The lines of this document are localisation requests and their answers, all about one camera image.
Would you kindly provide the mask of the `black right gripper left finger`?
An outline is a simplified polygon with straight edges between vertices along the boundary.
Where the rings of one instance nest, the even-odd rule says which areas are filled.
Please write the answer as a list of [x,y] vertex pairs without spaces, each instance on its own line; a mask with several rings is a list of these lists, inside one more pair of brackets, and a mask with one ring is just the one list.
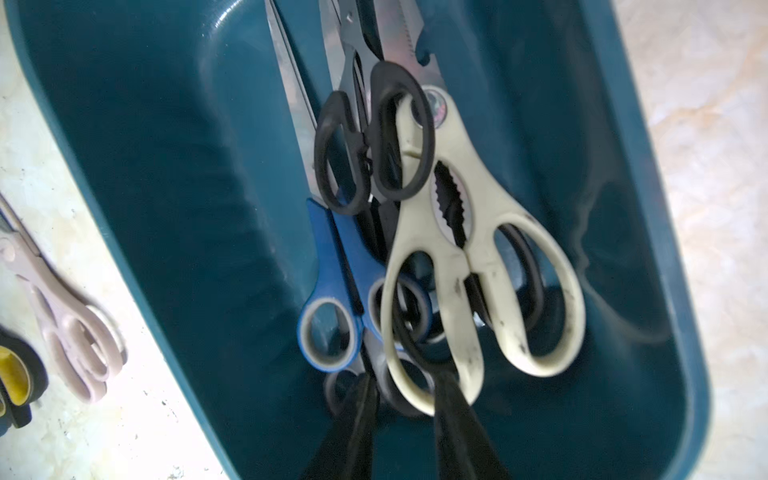
[[300,479],[370,479],[378,405],[377,382],[364,373]]

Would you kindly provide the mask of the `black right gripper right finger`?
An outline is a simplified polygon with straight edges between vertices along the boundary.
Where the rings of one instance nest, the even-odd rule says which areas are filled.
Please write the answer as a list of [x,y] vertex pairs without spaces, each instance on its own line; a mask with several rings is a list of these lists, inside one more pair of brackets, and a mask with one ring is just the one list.
[[511,479],[454,376],[435,376],[435,448],[439,479]]

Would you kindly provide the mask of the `blue grey handled scissors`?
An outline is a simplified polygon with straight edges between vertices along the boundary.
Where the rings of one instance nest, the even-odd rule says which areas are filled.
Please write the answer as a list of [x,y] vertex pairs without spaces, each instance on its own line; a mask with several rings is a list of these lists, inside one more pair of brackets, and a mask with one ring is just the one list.
[[[366,311],[374,282],[384,282],[386,268],[370,252],[355,222],[370,208],[372,197],[356,215],[334,212],[320,195],[314,170],[314,147],[320,113],[314,113],[293,55],[287,32],[274,2],[265,4],[273,47],[304,166],[310,196],[307,208],[319,261],[318,278],[305,302],[297,325],[299,348],[315,369],[335,373],[350,366],[363,345],[365,329],[372,325]],[[330,183],[339,199],[354,191],[342,135],[337,133],[327,150]]]

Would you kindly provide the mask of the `cream kitchen scissors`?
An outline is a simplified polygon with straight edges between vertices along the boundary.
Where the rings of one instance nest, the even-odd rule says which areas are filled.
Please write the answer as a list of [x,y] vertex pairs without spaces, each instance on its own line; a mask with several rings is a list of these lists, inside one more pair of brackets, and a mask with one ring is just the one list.
[[[472,273],[479,277],[497,343],[506,359],[519,370],[537,377],[565,371],[577,357],[585,335],[584,296],[576,273],[550,233],[492,176],[475,150],[453,98],[446,90],[436,60],[421,65],[416,46],[424,21],[413,1],[377,1],[378,34],[386,60],[410,72],[421,90],[437,97],[435,123],[437,160],[460,179],[472,209],[472,229],[464,247],[443,234],[433,209],[431,185],[400,204],[398,224],[382,289],[380,329],[388,370],[403,397],[416,409],[435,413],[435,398],[408,376],[396,346],[406,340],[393,332],[393,301],[399,272],[414,252],[423,251],[434,268],[439,312],[459,387],[468,403],[479,396],[484,381],[484,360],[465,288]],[[565,319],[559,342],[543,356],[528,345],[522,311],[509,274],[494,242],[496,229],[515,226],[545,253],[559,279],[565,301]]]

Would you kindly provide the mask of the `pink kitchen scissors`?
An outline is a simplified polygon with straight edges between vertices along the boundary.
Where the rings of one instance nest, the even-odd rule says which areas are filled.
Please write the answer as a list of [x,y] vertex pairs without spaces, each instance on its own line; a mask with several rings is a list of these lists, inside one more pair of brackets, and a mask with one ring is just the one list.
[[82,402],[101,400],[107,381],[124,365],[117,340],[57,277],[6,200],[1,201],[1,260],[19,281],[62,380]]

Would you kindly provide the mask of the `yellow black handled scissors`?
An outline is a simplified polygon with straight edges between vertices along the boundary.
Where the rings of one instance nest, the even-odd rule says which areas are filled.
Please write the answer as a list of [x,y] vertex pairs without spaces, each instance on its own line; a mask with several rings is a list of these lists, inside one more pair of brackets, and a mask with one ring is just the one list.
[[1,328],[1,417],[15,428],[32,420],[31,404],[49,385],[42,360],[22,338]]

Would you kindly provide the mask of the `teal plastic storage box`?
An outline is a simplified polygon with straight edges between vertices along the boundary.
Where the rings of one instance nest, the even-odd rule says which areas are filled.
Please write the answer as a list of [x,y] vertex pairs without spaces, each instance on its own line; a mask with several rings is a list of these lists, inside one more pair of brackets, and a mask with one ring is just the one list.
[[[423,1],[488,170],[568,255],[586,335],[550,379],[480,336],[515,479],[684,479],[710,388],[609,1]],[[317,255],[261,1],[9,1],[22,70],[226,471],[296,479],[331,418],[296,341]]]

